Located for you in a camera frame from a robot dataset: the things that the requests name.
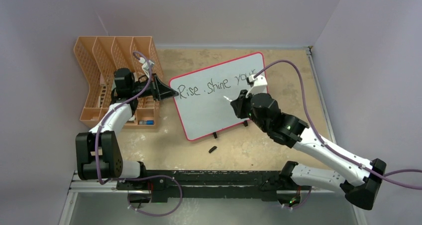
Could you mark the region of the pink-framed whiteboard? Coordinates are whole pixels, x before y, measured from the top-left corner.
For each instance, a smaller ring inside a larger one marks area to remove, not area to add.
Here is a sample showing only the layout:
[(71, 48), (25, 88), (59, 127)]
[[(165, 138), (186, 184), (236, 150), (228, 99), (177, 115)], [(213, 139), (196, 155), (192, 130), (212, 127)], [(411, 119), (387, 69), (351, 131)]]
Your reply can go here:
[(264, 66), (263, 54), (255, 52), (172, 78), (169, 86), (179, 93), (174, 102), (187, 140), (242, 123), (223, 96), (238, 98), (250, 88), (246, 79)]

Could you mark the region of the black marker cap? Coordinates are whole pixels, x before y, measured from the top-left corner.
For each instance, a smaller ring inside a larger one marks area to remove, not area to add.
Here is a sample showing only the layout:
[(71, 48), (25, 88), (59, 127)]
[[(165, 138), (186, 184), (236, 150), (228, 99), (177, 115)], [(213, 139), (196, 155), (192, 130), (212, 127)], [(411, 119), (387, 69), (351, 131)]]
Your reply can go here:
[(209, 153), (212, 153), (213, 151), (215, 151), (217, 149), (217, 146), (213, 146), (210, 150)]

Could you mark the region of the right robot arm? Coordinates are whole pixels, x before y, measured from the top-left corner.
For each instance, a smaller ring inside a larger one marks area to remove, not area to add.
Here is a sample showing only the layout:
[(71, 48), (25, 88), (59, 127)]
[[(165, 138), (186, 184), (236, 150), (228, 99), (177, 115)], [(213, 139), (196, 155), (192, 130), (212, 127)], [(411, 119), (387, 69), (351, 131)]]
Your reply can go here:
[(329, 167), (311, 168), (289, 161), (280, 174), (280, 184), (287, 189), (313, 186), (344, 194), (348, 202), (364, 210), (373, 209), (382, 184), (386, 162), (368, 160), (325, 140), (300, 118), (284, 113), (268, 93), (249, 95), (242, 90), (230, 102), (239, 119), (250, 119), (275, 143), (303, 152)]

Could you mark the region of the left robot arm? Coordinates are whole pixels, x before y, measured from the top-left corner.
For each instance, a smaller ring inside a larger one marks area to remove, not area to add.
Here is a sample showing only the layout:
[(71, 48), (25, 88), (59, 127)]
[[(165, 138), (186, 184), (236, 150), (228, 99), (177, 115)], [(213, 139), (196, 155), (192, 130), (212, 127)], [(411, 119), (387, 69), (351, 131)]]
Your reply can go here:
[(117, 135), (136, 114), (139, 98), (151, 96), (162, 101), (179, 93), (153, 73), (146, 81), (137, 81), (128, 68), (115, 71), (114, 85), (105, 116), (88, 132), (76, 136), (78, 176), (82, 180), (97, 179), (101, 184), (111, 179), (129, 179), (130, 185), (141, 190), (148, 185), (143, 164), (123, 160)]

